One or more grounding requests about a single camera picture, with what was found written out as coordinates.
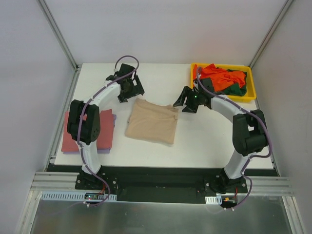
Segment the beige t shirt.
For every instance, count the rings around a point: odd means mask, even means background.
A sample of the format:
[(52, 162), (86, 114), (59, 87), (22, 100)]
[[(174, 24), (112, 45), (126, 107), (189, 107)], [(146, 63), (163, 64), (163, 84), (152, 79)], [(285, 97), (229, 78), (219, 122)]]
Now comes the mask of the beige t shirt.
[(178, 121), (178, 109), (136, 99), (125, 135), (129, 138), (172, 145)]

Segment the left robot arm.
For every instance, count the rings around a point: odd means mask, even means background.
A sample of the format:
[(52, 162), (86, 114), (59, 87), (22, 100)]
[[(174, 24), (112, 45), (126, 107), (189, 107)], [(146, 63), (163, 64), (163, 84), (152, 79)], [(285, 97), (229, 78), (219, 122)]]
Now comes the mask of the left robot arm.
[(144, 95), (137, 69), (138, 67), (121, 64), (113, 75), (106, 78), (104, 86), (87, 101), (74, 99), (70, 104), (67, 132), (78, 146), (82, 170), (89, 174), (86, 184), (93, 190), (99, 189), (103, 184), (102, 176), (97, 174), (101, 168), (97, 150), (101, 108), (115, 98), (124, 103), (130, 98)]

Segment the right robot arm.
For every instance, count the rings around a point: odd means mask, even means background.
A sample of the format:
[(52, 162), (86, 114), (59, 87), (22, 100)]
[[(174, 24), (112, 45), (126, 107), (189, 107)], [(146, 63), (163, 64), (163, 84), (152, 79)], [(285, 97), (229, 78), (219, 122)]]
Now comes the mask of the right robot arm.
[(185, 86), (173, 104), (174, 107), (185, 106), (182, 111), (192, 114), (200, 105), (220, 113), (232, 123), (234, 152), (215, 182), (211, 183), (211, 188), (231, 192), (251, 159), (269, 145), (264, 114), (259, 109), (248, 111), (225, 94), (218, 94), (209, 78), (201, 79), (193, 88)]

